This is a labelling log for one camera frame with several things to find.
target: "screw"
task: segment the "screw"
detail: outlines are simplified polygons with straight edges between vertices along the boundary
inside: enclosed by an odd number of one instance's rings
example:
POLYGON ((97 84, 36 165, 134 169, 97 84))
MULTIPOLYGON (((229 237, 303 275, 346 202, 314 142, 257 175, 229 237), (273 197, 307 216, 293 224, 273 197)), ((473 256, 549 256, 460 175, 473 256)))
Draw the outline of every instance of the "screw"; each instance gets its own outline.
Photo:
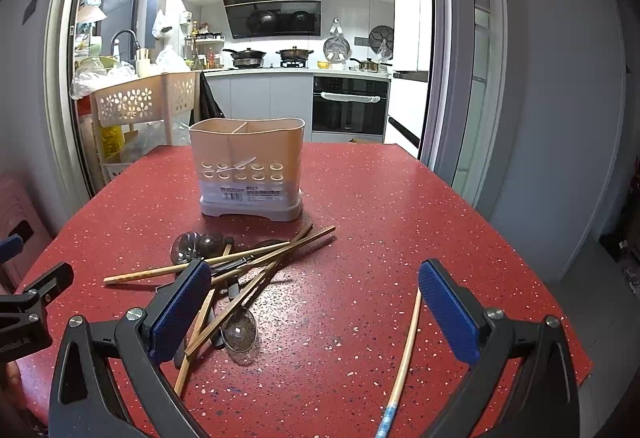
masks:
POLYGON ((547 317, 545 319, 545 322, 546 325, 550 326, 551 328, 558 328, 558 326, 560 326, 560 319, 558 319, 558 317, 554 317, 553 315, 547 317))
POLYGON ((489 319, 498 321, 504 317, 504 310, 501 310, 500 308, 488 308, 486 314, 489 319))
POLYGON ((144 312, 142 311, 142 308, 132 308, 127 312, 127 320, 137 321, 138 319, 140 319, 140 317, 142 317, 143 313, 144 312))
POLYGON ((81 315, 74 315, 73 317, 71 317, 71 319, 69 319, 69 326, 71 326, 72 328, 76 328, 77 326, 82 324, 82 316, 81 315))

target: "white base tray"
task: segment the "white base tray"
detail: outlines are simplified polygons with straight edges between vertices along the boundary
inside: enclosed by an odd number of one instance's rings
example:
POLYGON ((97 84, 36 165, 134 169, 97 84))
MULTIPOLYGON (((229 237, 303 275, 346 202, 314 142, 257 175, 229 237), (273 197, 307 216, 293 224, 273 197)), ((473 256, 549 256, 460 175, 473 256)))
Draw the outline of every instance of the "white base tray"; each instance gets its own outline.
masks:
POLYGON ((261 216, 272 222, 292 222, 302 212, 302 193, 298 193, 298 202, 284 210, 260 209, 253 205, 220 204, 204 201, 200 197, 200 209, 205 216, 219 217, 223 214, 244 214, 246 216, 261 216))

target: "kitchen countertop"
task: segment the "kitchen countertop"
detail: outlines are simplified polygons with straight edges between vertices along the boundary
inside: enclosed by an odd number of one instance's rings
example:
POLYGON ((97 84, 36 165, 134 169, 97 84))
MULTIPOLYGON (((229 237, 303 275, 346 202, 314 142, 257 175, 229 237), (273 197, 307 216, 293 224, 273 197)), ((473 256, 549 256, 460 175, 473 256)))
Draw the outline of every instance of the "kitchen countertop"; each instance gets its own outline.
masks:
MULTIPOLYGON (((158 277, 106 288, 102 278, 169 263, 176 236, 221 230, 238 243, 291 238, 306 222, 335 237, 298 254, 252 305, 259 348, 248 367, 205 351, 184 402, 212 436, 373 436, 391 392, 417 290, 417 268, 439 258, 485 306, 509 317, 562 317, 578 382, 591 363, 566 317, 516 252, 453 190, 396 145, 305 144, 302 217, 205 218, 189 147, 159 147, 131 165, 65 225, 25 278, 59 261, 73 285, 47 307, 54 345, 20 360, 29 407, 46 420, 52 370, 68 319, 119 318, 145 306, 158 277)), ((423 306, 391 438, 433 420, 466 371, 423 306)), ((173 385, 177 370, 163 364, 173 385)), ((122 365, 114 368, 131 415, 152 431, 122 365)), ((508 368, 479 423, 491 425, 513 375, 508 368)))
POLYGON ((370 79, 372 81, 391 80, 391 74, 359 72, 351 70, 323 70, 321 68, 249 68, 247 70, 204 70, 207 77, 228 77, 231 75, 262 75, 262 74, 313 74, 328 77, 350 77, 370 79))

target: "range hood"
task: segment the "range hood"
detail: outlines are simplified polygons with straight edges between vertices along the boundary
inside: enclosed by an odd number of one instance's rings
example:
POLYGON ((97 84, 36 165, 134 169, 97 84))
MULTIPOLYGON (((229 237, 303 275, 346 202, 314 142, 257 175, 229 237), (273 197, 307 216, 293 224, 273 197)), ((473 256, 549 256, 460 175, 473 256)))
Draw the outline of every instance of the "range hood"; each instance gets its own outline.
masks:
POLYGON ((320 37, 321 0, 222 0, 233 39, 320 37))

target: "gray tile floor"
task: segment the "gray tile floor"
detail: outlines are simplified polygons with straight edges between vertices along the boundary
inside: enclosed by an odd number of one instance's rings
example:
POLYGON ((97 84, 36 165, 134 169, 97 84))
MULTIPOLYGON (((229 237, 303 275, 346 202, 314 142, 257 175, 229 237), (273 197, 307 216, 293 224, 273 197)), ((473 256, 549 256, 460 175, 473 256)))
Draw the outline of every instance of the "gray tile floor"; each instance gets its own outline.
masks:
POLYGON ((640 299, 623 275, 628 264, 637 262, 615 263, 588 239, 562 281, 548 285, 593 361, 579 391, 581 438, 606 422, 640 367, 640 299))

